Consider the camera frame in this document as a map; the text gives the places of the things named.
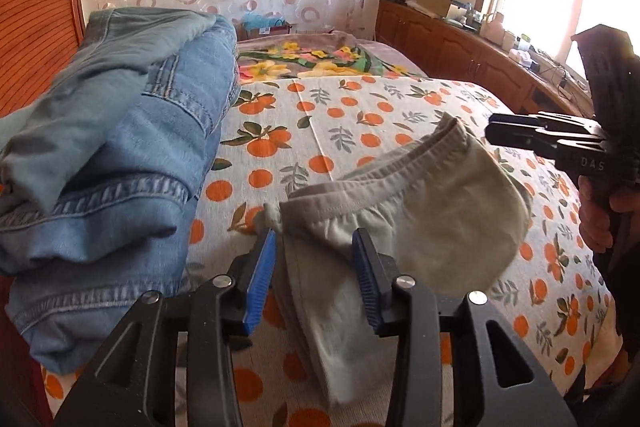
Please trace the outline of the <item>dark sleeve forearm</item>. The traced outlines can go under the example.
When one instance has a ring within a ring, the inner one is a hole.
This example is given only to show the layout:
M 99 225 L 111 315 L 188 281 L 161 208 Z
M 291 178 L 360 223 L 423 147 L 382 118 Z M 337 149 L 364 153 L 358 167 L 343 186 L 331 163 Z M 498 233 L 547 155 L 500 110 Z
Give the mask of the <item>dark sleeve forearm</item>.
M 608 214 L 610 248 L 594 255 L 597 268 L 615 301 L 616 331 L 633 360 L 639 353 L 639 230 L 634 212 Z

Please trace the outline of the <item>person's right hand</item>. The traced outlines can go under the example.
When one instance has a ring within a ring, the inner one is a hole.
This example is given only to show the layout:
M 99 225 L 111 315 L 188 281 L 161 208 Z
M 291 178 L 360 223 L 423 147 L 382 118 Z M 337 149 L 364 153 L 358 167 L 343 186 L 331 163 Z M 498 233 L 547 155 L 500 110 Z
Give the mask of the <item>person's right hand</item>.
M 614 244 L 608 210 L 597 204 L 593 187 L 588 178 L 578 178 L 579 188 L 579 233 L 586 245 L 597 254 L 603 254 Z M 629 235 L 624 247 L 625 253 L 639 243 L 640 195 L 638 191 L 624 188 L 610 198 L 611 209 L 620 213 L 631 213 Z

